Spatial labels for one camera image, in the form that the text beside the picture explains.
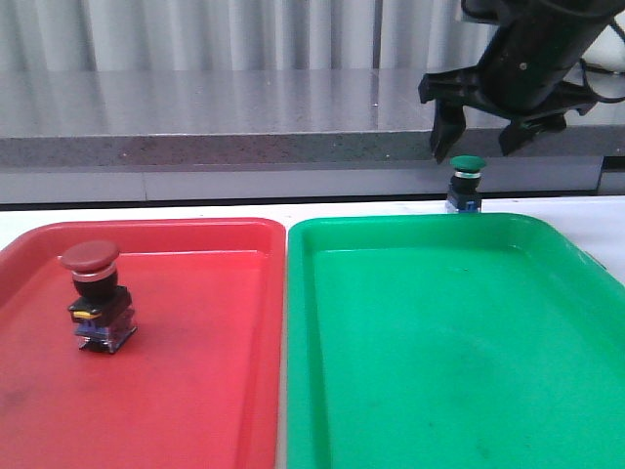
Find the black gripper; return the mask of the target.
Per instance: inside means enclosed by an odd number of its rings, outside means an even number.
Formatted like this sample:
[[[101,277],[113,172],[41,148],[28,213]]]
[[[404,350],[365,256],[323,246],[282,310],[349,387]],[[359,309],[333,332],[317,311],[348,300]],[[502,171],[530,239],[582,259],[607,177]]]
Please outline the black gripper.
[[[501,69],[474,65],[425,74],[418,90],[422,103],[435,101],[432,157],[441,164],[462,137],[464,107],[510,120],[498,139],[503,155],[544,133],[565,130],[567,112],[585,115],[598,102],[589,87],[566,81],[566,74],[562,67],[538,65]]]

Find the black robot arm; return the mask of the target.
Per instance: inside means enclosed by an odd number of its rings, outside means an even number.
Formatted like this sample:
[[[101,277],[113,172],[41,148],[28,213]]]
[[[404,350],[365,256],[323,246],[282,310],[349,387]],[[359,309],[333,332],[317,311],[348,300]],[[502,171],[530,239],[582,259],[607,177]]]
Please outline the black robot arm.
[[[602,101],[587,82],[566,76],[600,34],[615,28],[621,1],[486,1],[467,15],[496,25],[477,64],[427,73],[419,87],[422,103],[435,104],[432,156],[443,161],[466,129],[471,107],[508,120],[499,136],[511,154],[544,133],[566,127],[574,109],[588,113]]]

